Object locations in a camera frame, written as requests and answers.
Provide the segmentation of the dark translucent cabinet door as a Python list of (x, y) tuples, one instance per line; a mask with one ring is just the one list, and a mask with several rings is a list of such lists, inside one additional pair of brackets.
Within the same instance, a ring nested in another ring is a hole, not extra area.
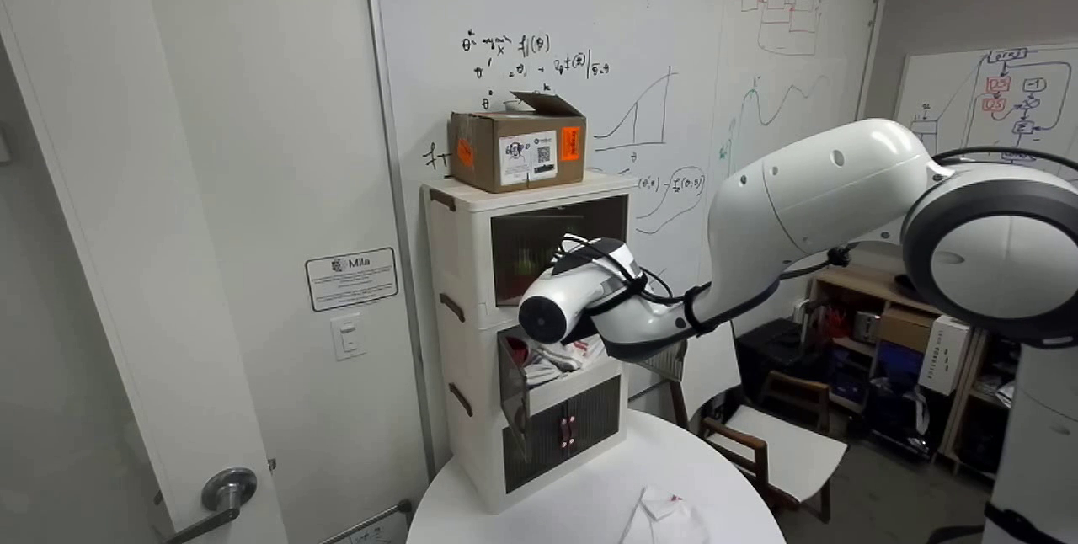
[(554, 407), (531, 417), (531, 432), (522, 450), (515, 433), (502, 429), (505, 445), (505, 493), (514, 493), (524, 485), (558, 468), (567, 459), (562, 446), (562, 412)]
[(512, 440), (525, 460), (531, 459), (531, 394), (525, 371), (529, 352), (531, 345), (522, 327), (507, 327), (497, 333), (500, 406)]
[(571, 397), (566, 403), (564, 418), (576, 417), (576, 445), (566, 458), (589, 451), (594, 445), (616, 435), (619, 430), (619, 405), (613, 399)]
[(563, 218), (528, 211), (490, 219), (490, 249), (497, 306), (515, 306), (553, 256)]
[[(563, 235), (559, 241), (562, 238), (588, 238), (589, 240), (591, 238), (619, 238), (625, 243), (627, 236), (627, 231), (625, 231), (627, 228), (626, 195), (564, 205), (556, 209), (556, 214), (563, 218)], [(627, 268), (624, 267), (623, 275), (612, 274), (617, 278), (624, 279), (627, 276)]]

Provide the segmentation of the white stacked storage cabinet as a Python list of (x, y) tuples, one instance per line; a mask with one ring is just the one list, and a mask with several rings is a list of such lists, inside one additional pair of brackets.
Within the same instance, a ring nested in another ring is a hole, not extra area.
[(627, 236), (631, 189), (627, 176), (588, 172), (582, 182), (508, 194), (490, 194), (455, 179), (424, 184), (429, 238), (430, 270), (434, 280), (436, 321), (442, 374), (447, 386), (446, 410), (451, 452), (475, 487), (482, 510), (505, 512), (545, 486), (566, 477), (597, 456), (611, 451), (625, 440), (627, 383), (619, 361), (604, 357), (588, 369), (529, 389), (531, 416), (558, 407), (562, 415), (571, 397), (616, 399), (619, 430), (616, 435), (567, 458), (558, 468), (505, 493), (505, 445), (508, 428), (499, 399), (497, 333), (519, 326), (517, 305), (500, 307), (495, 302), (490, 249), (490, 219), (627, 196)]

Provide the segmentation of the white room door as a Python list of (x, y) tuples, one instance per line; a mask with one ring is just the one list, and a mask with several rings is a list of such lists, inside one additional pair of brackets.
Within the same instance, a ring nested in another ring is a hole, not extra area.
[(231, 468), (204, 544), (286, 544), (152, 0), (0, 0), (0, 36), (174, 527)]

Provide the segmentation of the heap of white cloths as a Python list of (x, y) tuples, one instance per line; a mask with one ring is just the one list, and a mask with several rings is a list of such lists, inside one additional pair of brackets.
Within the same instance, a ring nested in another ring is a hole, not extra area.
[(505, 341), (510, 355), (523, 369), (529, 389), (562, 379), (576, 371), (588, 369), (607, 355), (604, 341), (597, 334), (570, 344), (544, 345), (515, 336), (509, 336)]

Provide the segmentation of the brown cardboard box with labels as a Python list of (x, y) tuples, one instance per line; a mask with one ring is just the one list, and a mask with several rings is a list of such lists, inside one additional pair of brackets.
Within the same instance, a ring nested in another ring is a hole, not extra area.
[(451, 176), (490, 194), (582, 182), (585, 115), (556, 94), (513, 95), (526, 110), (451, 114)]

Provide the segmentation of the white paper sheet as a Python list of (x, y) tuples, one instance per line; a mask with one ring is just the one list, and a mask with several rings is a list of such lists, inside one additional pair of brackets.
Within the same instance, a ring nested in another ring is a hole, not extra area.
[(711, 544), (711, 533), (696, 506), (648, 485), (632, 510), (619, 544)]

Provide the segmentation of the wooden chair with white seat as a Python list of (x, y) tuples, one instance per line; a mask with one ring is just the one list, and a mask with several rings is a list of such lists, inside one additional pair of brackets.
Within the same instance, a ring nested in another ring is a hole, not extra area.
[(771, 355), (786, 330), (779, 322), (738, 338), (724, 324), (678, 341), (671, 399), (677, 424), (738, 468), (771, 510), (828, 524), (848, 445), (831, 435), (828, 383), (786, 374)]

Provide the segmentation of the wooden shelf with clutter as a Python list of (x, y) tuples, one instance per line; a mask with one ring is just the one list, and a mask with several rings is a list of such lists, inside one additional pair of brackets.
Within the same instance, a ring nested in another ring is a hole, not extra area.
[(948, 321), (897, 275), (814, 275), (802, 340), (827, 353), (830, 401), (867, 435), (923, 461), (994, 478), (1009, 420), (1019, 345)]

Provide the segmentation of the small whiteboard with diagram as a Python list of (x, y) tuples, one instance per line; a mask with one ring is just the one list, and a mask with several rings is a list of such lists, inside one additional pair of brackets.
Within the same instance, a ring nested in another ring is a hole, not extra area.
[(906, 57), (894, 120), (932, 155), (960, 147), (999, 147), (989, 161), (1044, 169), (1078, 184), (1078, 42), (1001, 46)]

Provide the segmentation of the large wall whiteboard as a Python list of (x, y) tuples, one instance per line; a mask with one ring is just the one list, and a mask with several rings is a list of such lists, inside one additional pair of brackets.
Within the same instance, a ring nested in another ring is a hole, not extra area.
[(632, 252), (674, 292), (711, 276), (706, 211), (736, 168), (856, 118), (877, 0), (371, 0), (407, 233), (434, 468), (451, 456), (424, 184), (453, 113), (553, 93), (588, 118), (584, 164), (640, 180)]

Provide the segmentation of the white wall sign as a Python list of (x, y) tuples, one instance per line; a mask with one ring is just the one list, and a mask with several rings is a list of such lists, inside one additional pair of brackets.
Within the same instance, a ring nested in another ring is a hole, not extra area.
[(315, 313), (392, 298), (399, 294), (393, 248), (309, 259), (304, 263), (309, 306)]

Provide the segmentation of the white light switch plate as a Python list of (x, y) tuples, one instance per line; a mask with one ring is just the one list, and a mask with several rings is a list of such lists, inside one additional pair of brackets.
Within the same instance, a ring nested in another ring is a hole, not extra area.
[(330, 326), (332, 338), (334, 338), (334, 354), (338, 361), (349, 360), (351, 357), (365, 355), (365, 336), (363, 336), (362, 313), (348, 313), (332, 317)]

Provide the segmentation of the metal rail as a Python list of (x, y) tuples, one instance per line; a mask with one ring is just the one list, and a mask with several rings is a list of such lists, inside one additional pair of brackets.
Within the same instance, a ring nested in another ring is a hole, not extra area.
[(382, 510), (365, 520), (329, 536), (319, 544), (404, 544), (414, 518), (412, 499), (400, 499), (396, 505)]

